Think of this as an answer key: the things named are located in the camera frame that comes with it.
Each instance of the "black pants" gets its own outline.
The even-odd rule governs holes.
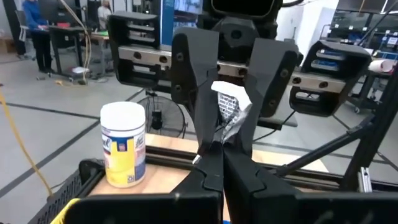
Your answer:
[[[36,61],[39,70],[51,69],[50,35],[41,32],[32,32],[33,46],[36,50]]]

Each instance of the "blue shirt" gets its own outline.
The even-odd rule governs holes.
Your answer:
[[[24,8],[26,23],[30,30],[39,30],[39,25],[48,25],[48,22],[40,15],[39,4],[37,1],[24,1],[22,3]]]

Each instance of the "wooden board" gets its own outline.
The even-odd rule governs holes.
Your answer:
[[[196,152],[198,143],[187,139],[170,138],[154,134],[146,134],[146,144],[149,146],[164,147],[174,150],[187,152]],[[253,150],[253,160],[274,165],[283,165],[294,161],[298,156],[280,154],[275,152],[264,152]],[[315,161],[305,167],[308,170],[328,172],[321,161]],[[187,175],[189,171],[174,169],[169,167],[155,166],[147,164],[144,180],[131,188],[120,189],[108,184],[104,177],[97,186],[91,191],[90,195],[112,195],[112,194],[151,194],[151,193],[169,193],[173,190]],[[228,208],[224,199],[224,220],[229,220]]]

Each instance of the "person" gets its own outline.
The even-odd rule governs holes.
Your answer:
[[[101,30],[106,30],[106,21],[108,20],[108,16],[112,14],[111,5],[108,0],[102,1],[102,6],[98,8],[98,20],[99,20],[99,28]]]
[[[48,22],[40,15],[37,0],[25,0],[22,3],[22,7],[32,37],[33,47],[36,50],[36,61],[39,71],[42,73],[52,72],[50,35],[47,32]]]

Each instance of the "white lid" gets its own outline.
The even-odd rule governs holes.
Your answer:
[[[101,108],[101,125],[109,130],[128,131],[145,124],[145,109],[138,103],[114,102]]]

